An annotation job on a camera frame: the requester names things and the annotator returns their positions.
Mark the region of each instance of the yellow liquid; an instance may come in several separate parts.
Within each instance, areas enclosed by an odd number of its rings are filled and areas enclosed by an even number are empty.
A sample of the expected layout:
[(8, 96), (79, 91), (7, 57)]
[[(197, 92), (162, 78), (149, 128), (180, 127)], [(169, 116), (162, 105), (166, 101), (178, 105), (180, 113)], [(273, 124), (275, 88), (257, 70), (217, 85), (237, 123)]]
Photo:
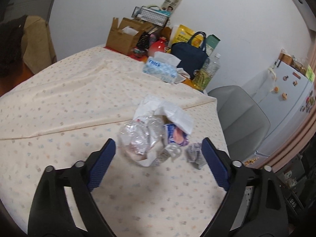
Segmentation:
[(205, 70), (200, 69), (198, 74), (193, 79), (192, 84), (196, 89), (203, 91), (207, 87), (211, 79), (212, 76), (210, 74), (208, 74)]

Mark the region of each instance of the gray chair backrest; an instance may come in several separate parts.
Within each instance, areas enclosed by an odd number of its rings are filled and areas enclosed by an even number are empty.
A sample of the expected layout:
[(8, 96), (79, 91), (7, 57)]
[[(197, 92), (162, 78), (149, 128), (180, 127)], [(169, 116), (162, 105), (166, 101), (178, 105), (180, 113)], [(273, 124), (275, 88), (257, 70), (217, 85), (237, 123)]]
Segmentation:
[(217, 113), (229, 156), (244, 161), (259, 147), (270, 122), (260, 107), (239, 86), (216, 88), (208, 93), (217, 98)]

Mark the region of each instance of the beige jacket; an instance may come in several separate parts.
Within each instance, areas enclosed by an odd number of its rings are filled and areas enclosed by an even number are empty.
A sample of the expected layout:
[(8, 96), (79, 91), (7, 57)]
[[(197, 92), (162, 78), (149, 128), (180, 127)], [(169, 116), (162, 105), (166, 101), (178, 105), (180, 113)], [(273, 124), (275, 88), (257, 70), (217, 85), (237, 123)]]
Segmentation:
[(26, 18), (21, 49), (23, 61), (33, 74), (57, 61), (48, 23), (40, 16)]

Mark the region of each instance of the yellow pouch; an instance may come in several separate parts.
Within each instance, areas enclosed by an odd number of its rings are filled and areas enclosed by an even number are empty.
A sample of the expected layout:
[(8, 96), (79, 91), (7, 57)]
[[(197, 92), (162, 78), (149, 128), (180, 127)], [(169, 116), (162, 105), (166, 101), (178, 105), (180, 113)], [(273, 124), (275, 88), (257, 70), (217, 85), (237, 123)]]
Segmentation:
[[(195, 31), (193, 31), (192, 29), (184, 25), (180, 25), (177, 29), (176, 34), (174, 35), (172, 44), (176, 42), (188, 42), (190, 38), (194, 35), (194, 33)], [(192, 40), (192, 45), (195, 47), (200, 47), (200, 44), (202, 41), (203, 41), (203, 37), (198, 35), (194, 37), (194, 39)]]

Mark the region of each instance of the tablecloth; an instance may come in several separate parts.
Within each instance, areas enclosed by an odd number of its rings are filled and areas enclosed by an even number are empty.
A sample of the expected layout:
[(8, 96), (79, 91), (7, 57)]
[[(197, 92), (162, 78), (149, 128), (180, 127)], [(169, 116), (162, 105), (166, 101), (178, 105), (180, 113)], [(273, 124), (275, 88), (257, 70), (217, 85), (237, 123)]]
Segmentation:
[[(47, 165), (56, 169), (86, 160), (108, 138), (117, 140), (140, 101), (156, 96), (194, 118), (190, 142), (209, 137), (227, 152), (216, 99), (185, 84), (142, 73), (142, 62), (95, 47), (44, 69), (0, 98), (0, 198), (27, 231), (37, 183)], [(84, 229), (66, 188), (76, 225)], [(141, 167), (117, 149), (92, 196), (118, 236), (199, 236), (225, 191), (207, 166), (198, 170), (185, 153), (174, 162)]]

